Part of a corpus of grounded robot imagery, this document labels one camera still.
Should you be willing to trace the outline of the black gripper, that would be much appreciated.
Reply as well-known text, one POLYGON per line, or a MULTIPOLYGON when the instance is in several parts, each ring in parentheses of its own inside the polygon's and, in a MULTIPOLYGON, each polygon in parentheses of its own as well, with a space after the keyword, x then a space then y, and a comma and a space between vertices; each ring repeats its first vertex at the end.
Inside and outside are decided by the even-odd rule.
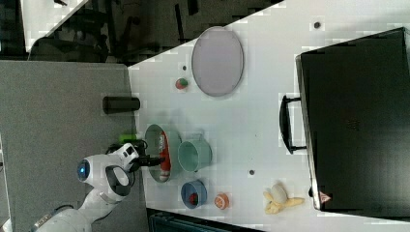
POLYGON ((130 152, 132 160, 130 161, 130 172, 135 172, 141 166, 159 166, 163 161, 164 157, 149 157, 146 155, 146 149, 148 144, 142 139, 137 139, 130 147, 130 152))

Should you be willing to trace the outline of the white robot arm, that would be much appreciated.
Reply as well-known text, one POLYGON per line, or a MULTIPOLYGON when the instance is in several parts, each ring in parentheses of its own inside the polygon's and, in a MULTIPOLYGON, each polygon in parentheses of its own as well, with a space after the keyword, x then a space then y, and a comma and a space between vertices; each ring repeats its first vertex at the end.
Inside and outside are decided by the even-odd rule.
POLYGON ((112 153, 82 159, 76 174, 81 183, 92 187, 82 205, 75 209, 63 205, 43 216, 30 232, 92 232, 92 224, 107 217, 131 192, 132 173, 141 166, 157 166, 165 158, 151 158, 145 151, 148 144, 125 143, 112 153))

